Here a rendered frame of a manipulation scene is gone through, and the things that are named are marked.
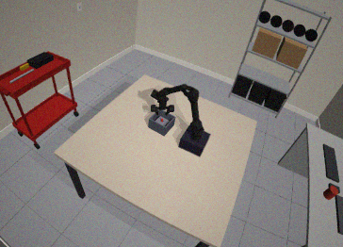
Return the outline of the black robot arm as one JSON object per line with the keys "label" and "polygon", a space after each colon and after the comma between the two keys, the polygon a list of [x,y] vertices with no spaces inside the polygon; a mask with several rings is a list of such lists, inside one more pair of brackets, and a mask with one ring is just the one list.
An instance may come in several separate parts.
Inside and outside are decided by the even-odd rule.
{"label": "black robot arm", "polygon": [[[188,90],[188,91],[186,91]],[[190,128],[192,130],[191,140],[200,141],[202,134],[204,132],[203,124],[199,117],[199,109],[198,109],[198,99],[199,99],[199,91],[187,84],[182,84],[179,86],[175,86],[172,88],[166,87],[160,91],[153,90],[151,96],[157,100],[157,102],[161,105],[165,105],[169,98],[167,95],[170,93],[182,91],[185,96],[188,98],[191,104],[191,112],[192,112],[192,122],[190,123]]]}

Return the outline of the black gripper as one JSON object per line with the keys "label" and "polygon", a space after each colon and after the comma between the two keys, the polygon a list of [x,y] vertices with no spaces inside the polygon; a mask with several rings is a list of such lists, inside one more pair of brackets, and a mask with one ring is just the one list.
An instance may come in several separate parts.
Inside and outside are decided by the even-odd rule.
{"label": "black gripper", "polygon": [[170,112],[174,112],[174,105],[169,105],[167,107],[166,107],[166,105],[167,105],[167,103],[165,105],[159,104],[159,107],[156,107],[155,105],[151,105],[151,111],[155,112],[157,115],[158,115],[158,110],[166,110],[167,109],[166,115],[168,115]]}

